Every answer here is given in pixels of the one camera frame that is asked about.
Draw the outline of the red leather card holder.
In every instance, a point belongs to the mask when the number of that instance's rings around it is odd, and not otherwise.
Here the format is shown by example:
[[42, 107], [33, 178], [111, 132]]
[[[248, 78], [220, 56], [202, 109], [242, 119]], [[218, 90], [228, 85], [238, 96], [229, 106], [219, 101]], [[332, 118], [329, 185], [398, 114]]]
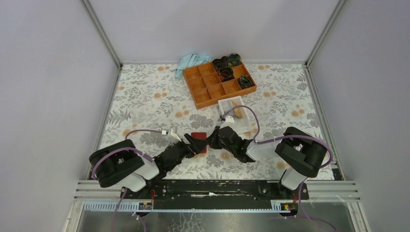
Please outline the red leather card holder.
[[[199, 140], [205, 140], [207, 138], [207, 133], [206, 132], [192, 132], [190, 134], [193, 138], [195, 139], [199, 139]], [[207, 147], [205, 147], [201, 153], [200, 153], [200, 157], [204, 157], [207, 153]]]

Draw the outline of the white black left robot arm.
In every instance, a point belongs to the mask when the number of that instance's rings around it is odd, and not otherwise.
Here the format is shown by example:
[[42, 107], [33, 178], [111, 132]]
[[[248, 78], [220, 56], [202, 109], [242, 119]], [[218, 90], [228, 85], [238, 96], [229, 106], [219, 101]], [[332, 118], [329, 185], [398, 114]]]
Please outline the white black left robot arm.
[[200, 154], [207, 146], [205, 139], [189, 134], [184, 137], [155, 157], [137, 149], [130, 139], [100, 149], [88, 159], [92, 167], [91, 178], [98, 181], [101, 188], [122, 186], [143, 199], [149, 195], [149, 182], [163, 179], [183, 159]]

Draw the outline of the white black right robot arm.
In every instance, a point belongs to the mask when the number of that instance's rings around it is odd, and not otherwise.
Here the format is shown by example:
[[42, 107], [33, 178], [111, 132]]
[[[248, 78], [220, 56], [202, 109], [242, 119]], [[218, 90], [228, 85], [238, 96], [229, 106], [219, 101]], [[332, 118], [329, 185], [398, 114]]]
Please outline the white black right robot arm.
[[240, 162], [256, 162], [278, 156], [289, 168], [279, 179], [277, 192], [289, 199], [308, 178], [315, 178], [319, 170], [334, 159], [331, 148], [303, 131], [288, 127], [283, 136], [255, 141], [241, 138], [231, 127], [216, 127], [206, 139], [212, 149], [224, 149]]

